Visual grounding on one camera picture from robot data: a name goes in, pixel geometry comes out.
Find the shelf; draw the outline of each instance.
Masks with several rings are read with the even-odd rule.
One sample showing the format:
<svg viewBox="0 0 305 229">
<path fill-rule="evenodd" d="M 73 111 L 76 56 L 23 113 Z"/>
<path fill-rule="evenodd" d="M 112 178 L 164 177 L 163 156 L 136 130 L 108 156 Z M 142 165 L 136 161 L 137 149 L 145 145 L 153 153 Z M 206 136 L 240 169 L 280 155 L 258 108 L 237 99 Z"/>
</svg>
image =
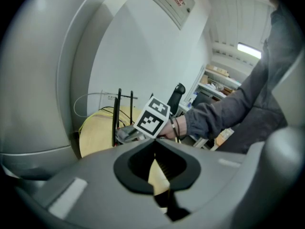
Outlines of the shelf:
<svg viewBox="0 0 305 229">
<path fill-rule="evenodd" d="M 224 75 L 221 75 L 219 73 L 216 73 L 214 71 L 205 70 L 204 74 L 206 74 L 211 80 L 214 80 L 226 87 L 229 87 L 233 90 L 236 90 L 238 87 L 241 86 L 241 84 L 229 77 L 225 77 Z"/>
<path fill-rule="evenodd" d="M 221 92 L 219 92 L 219 91 L 217 91 L 217 90 L 214 90 L 214 89 L 211 88 L 211 87 L 208 87 L 208 86 L 206 86 L 206 85 L 204 85 L 204 84 L 201 84 L 201 83 L 198 83 L 198 85 L 199 85 L 200 87 L 204 88 L 207 92 L 213 94 L 214 96 L 216 96 L 216 97 L 218 97 L 218 98 L 220 98 L 220 99 L 223 99 L 223 98 L 226 97 L 226 95 L 224 95 L 223 93 L 221 93 Z"/>
</svg>

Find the fluorescent light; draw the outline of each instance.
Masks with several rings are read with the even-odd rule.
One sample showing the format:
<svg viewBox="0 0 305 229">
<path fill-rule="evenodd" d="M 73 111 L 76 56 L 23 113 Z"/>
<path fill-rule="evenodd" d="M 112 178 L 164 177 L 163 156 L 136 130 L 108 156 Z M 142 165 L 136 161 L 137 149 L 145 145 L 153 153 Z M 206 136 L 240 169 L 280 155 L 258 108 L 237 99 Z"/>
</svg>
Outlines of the fluorescent light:
<svg viewBox="0 0 305 229">
<path fill-rule="evenodd" d="M 247 46 L 245 44 L 242 44 L 242 43 L 239 43 L 238 46 L 237 46 L 237 49 L 239 51 L 242 51 L 242 52 L 245 52 L 249 55 L 252 55 L 254 56 L 255 58 L 258 58 L 258 59 L 261 59 L 262 58 L 262 53 L 250 46 Z"/>
</svg>

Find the gray jacket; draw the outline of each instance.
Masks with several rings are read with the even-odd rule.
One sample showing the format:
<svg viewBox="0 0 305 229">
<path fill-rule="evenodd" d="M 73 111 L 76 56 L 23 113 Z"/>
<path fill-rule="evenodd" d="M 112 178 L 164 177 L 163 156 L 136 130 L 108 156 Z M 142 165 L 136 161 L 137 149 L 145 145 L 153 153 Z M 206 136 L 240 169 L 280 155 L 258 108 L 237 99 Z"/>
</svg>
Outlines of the gray jacket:
<svg viewBox="0 0 305 229">
<path fill-rule="evenodd" d="M 219 102 L 200 104 L 185 114 L 188 135 L 212 139 L 240 124 L 218 150 L 246 153 L 251 144 L 287 126 L 272 90 L 295 61 L 303 40 L 283 6 L 271 14 L 271 24 L 262 59 L 241 87 Z"/>
</svg>

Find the cardboard box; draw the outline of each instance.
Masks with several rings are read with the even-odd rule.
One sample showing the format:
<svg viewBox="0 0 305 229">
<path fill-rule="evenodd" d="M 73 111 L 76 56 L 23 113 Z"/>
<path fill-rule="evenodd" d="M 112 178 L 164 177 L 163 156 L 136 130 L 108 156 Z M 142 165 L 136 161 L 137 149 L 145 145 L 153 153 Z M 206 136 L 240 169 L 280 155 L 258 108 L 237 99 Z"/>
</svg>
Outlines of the cardboard box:
<svg viewBox="0 0 305 229">
<path fill-rule="evenodd" d="M 222 68 L 218 68 L 216 66 L 212 66 L 212 65 L 208 64 L 206 66 L 206 69 L 210 70 L 210 71 L 214 71 L 214 72 L 219 73 L 219 74 L 222 74 L 223 76 L 229 77 L 228 71 L 226 71 L 226 70 L 224 70 Z"/>
<path fill-rule="evenodd" d="M 201 78 L 200 83 L 201 84 L 208 84 L 208 76 L 204 74 L 203 77 Z"/>
</svg>

